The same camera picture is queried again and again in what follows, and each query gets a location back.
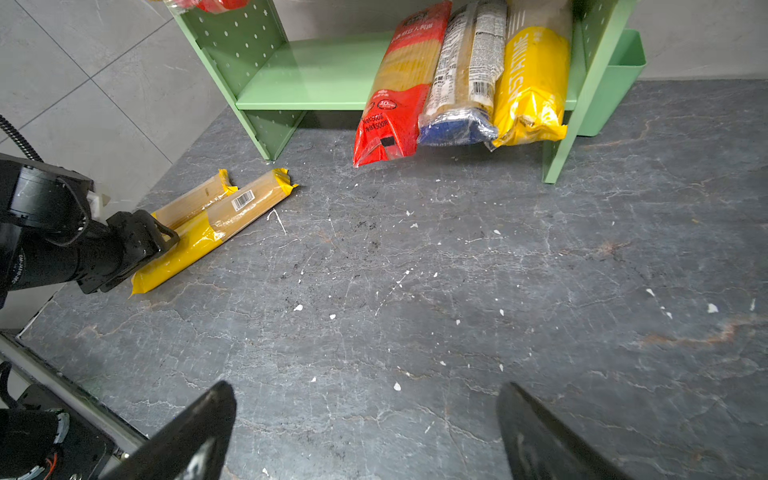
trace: barcode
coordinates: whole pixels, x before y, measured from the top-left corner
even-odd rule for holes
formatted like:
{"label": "barcode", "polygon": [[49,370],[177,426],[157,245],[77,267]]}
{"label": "barcode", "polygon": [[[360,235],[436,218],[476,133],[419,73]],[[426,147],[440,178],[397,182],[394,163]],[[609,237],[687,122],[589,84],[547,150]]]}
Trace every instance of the barcode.
{"label": "barcode", "polygon": [[472,94],[473,95],[482,95],[483,97],[490,97],[491,91],[491,84],[485,83],[484,81],[473,81],[472,82]]}
{"label": "barcode", "polygon": [[232,200],[232,206],[235,207],[235,211],[240,211],[241,208],[245,207],[247,204],[253,201],[253,199],[256,198],[253,195],[252,190],[248,190],[244,194],[240,195],[238,198]]}

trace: orange wire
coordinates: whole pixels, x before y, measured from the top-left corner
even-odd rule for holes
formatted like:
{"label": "orange wire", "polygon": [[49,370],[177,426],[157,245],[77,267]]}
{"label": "orange wire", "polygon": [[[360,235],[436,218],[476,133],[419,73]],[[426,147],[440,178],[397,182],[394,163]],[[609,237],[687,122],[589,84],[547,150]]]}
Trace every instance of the orange wire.
{"label": "orange wire", "polygon": [[45,459],[46,462],[51,466],[51,469],[48,470],[48,474],[43,478],[43,480],[48,480],[51,477],[51,473],[53,473],[54,468],[56,468],[56,463],[58,462],[58,453],[54,452],[53,454],[53,463],[51,464],[51,461],[47,458]]}

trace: barcode label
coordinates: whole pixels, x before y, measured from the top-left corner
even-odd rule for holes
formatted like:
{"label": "barcode label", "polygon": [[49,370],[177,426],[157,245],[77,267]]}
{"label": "barcode label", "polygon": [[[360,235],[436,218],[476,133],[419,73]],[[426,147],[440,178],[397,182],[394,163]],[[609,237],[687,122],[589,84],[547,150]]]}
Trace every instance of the barcode label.
{"label": "barcode label", "polygon": [[235,207],[236,212],[239,212],[240,209],[245,207],[247,204],[251,203],[254,198],[256,197],[253,195],[253,191],[248,190],[244,194],[240,195],[238,198],[232,200],[232,206]]}
{"label": "barcode label", "polygon": [[493,105],[493,85],[484,81],[473,81],[469,98],[479,104]]}

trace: green plastic bin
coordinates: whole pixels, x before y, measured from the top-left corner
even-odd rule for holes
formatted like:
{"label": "green plastic bin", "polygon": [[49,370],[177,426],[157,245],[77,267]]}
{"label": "green plastic bin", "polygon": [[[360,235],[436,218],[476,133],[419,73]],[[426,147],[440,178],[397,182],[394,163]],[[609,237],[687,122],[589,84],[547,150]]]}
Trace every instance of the green plastic bin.
{"label": "green plastic bin", "polygon": [[600,80],[598,93],[590,103],[584,123],[578,130],[579,135],[594,137],[600,133],[645,68],[645,63],[640,32],[630,29],[621,32],[616,50]]}

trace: tile grout line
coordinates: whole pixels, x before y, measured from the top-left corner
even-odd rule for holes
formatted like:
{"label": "tile grout line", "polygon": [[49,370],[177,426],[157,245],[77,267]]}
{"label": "tile grout line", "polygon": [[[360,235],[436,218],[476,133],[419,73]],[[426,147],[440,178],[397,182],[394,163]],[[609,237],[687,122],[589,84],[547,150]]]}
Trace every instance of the tile grout line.
{"label": "tile grout line", "polygon": [[[110,97],[110,96],[109,96],[109,94],[107,94],[107,92],[106,92],[106,91],[104,91],[104,89],[103,89],[103,88],[101,88],[101,86],[100,86],[98,83],[96,83],[96,81],[94,80],[94,77],[95,77],[96,75],[100,74],[100,73],[101,73],[101,72],[103,72],[103,71],[104,71],[106,68],[108,68],[110,65],[112,65],[112,64],[113,64],[113,63],[115,63],[116,61],[118,61],[118,60],[120,60],[121,58],[123,58],[123,56],[124,56],[124,55],[126,55],[128,52],[130,52],[131,50],[133,50],[134,48],[136,48],[136,47],[137,47],[137,46],[138,46],[138,45],[139,45],[141,42],[143,42],[143,41],[144,41],[144,40],[146,40],[147,38],[151,37],[151,36],[152,36],[152,35],[153,35],[155,32],[157,32],[158,30],[160,30],[161,28],[163,28],[165,25],[168,25],[168,23],[169,23],[171,20],[173,20],[173,19],[172,19],[172,18],[169,18],[169,19],[168,19],[168,20],[166,20],[166,21],[165,21],[165,22],[164,22],[162,25],[160,25],[159,27],[155,28],[155,29],[154,29],[152,32],[150,32],[150,33],[149,33],[149,35],[147,35],[147,36],[145,36],[144,38],[142,38],[141,40],[137,41],[137,42],[136,42],[134,45],[132,45],[132,46],[131,46],[131,47],[130,47],[128,50],[126,50],[126,51],[124,51],[123,53],[119,54],[119,55],[118,55],[118,56],[117,56],[117,57],[116,57],[114,60],[110,61],[110,62],[109,62],[109,63],[107,63],[107,64],[106,64],[104,67],[100,68],[100,69],[99,69],[99,71],[97,71],[97,72],[96,72],[96,73],[94,73],[93,75],[89,75],[89,74],[88,74],[88,73],[87,73],[87,72],[86,72],[86,71],[85,71],[85,70],[84,70],[84,69],[83,69],[83,68],[80,66],[80,64],[79,64],[79,63],[77,63],[77,62],[74,60],[74,58],[72,58],[72,57],[69,55],[69,53],[67,53],[67,51],[63,49],[63,47],[62,47],[61,45],[59,45],[59,43],[58,43],[58,42],[57,42],[57,41],[56,41],[56,40],[55,40],[55,39],[54,39],[54,38],[51,36],[51,34],[49,34],[49,33],[48,33],[48,31],[47,31],[47,30],[45,30],[45,28],[43,28],[43,26],[42,26],[42,25],[40,25],[40,24],[38,23],[38,21],[37,21],[37,20],[35,20],[35,17],[33,17],[33,16],[32,16],[32,15],[29,13],[29,12],[27,12],[27,9],[26,9],[26,8],[24,8],[24,7],[22,6],[22,4],[18,3],[18,0],[14,0],[14,2],[16,3],[16,5],[18,5],[18,7],[19,7],[21,10],[23,10],[23,11],[24,11],[24,13],[25,13],[25,14],[27,14],[27,16],[28,16],[29,18],[31,18],[31,19],[32,19],[32,21],[33,21],[33,22],[34,22],[34,23],[35,23],[35,24],[36,24],[38,27],[40,27],[40,29],[41,29],[43,32],[45,32],[45,34],[46,34],[46,35],[47,35],[47,36],[48,36],[48,37],[51,39],[51,41],[53,41],[53,42],[54,42],[54,44],[55,44],[57,47],[59,47],[59,49],[60,49],[61,51],[63,51],[63,52],[64,52],[64,55],[67,55],[67,57],[68,57],[70,60],[72,60],[72,63],[74,63],[75,65],[77,65],[77,67],[78,67],[78,68],[80,68],[80,71],[82,71],[82,72],[85,74],[85,76],[86,76],[86,77],[88,77],[88,78],[87,78],[85,81],[83,81],[83,82],[82,82],[81,84],[79,84],[77,87],[73,88],[71,91],[69,91],[69,92],[68,92],[67,94],[65,94],[63,97],[59,98],[57,101],[55,101],[55,102],[54,102],[53,104],[51,104],[50,106],[46,107],[46,109],[44,109],[44,110],[43,110],[42,112],[40,112],[39,114],[35,115],[33,118],[31,118],[31,119],[30,119],[29,121],[27,121],[25,124],[23,124],[21,127],[18,127],[18,129],[19,129],[19,130],[21,130],[22,128],[26,127],[27,125],[29,125],[30,123],[32,123],[33,121],[35,121],[35,120],[36,120],[38,117],[40,117],[41,115],[43,115],[43,114],[44,114],[46,111],[50,110],[50,109],[51,109],[51,108],[53,108],[53,107],[54,107],[56,104],[58,104],[58,102],[60,102],[60,101],[64,100],[64,99],[65,99],[66,97],[68,97],[68,96],[69,96],[69,95],[70,95],[72,92],[74,92],[74,91],[75,91],[75,90],[77,90],[78,88],[82,87],[83,85],[85,85],[86,83],[88,83],[88,81],[90,80],[90,81],[93,81],[93,84],[94,84],[94,85],[96,85],[96,87],[98,87],[98,89],[99,89],[99,90],[101,90],[101,93],[103,93],[104,95],[106,95],[106,96],[107,96],[107,98],[109,98],[109,101],[111,101],[111,102],[112,102],[112,104],[113,104],[115,107],[117,107],[117,108],[118,108],[118,110],[120,111],[120,113],[122,113],[123,115],[125,115],[125,117],[128,119],[128,121],[130,121],[130,122],[133,124],[133,126],[134,126],[134,127],[136,127],[136,128],[137,128],[137,129],[138,129],[138,130],[141,132],[141,134],[142,134],[142,135],[144,135],[144,137],[145,137],[147,140],[149,140],[149,142],[152,144],[152,146],[153,146],[153,147],[155,147],[155,148],[157,148],[157,151],[159,151],[159,152],[160,152],[160,154],[163,156],[163,158],[165,158],[165,159],[168,161],[168,163],[170,163],[171,165],[173,165],[173,164],[174,164],[174,162],[170,161],[170,158],[168,158],[168,156],[167,156],[167,155],[166,155],[166,154],[165,154],[165,153],[164,153],[164,152],[163,152],[163,151],[162,151],[162,150],[161,150],[161,149],[160,149],[160,148],[159,148],[159,147],[158,147],[158,146],[157,146],[157,145],[156,145],[156,144],[155,144],[153,141],[152,141],[152,139],[151,139],[151,138],[149,138],[149,136],[148,136],[146,133],[144,133],[144,131],[143,131],[143,130],[141,130],[141,129],[139,128],[139,126],[138,126],[138,125],[136,125],[136,122],[134,122],[134,121],[133,121],[133,119],[131,119],[131,117],[128,117],[128,115],[127,115],[127,114],[126,114],[126,113],[123,111],[123,109],[122,109],[122,108],[120,108],[120,105],[118,105],[117,103],[115,103],[115,101],[114,101],[114,100],[112,100],[112,97]],[[5,142],[6,140],[8,140],[8,137],[6,137],[6,138],[2,139],[2,140],[0,141],[0,144],[2,144],[3,142]]]}

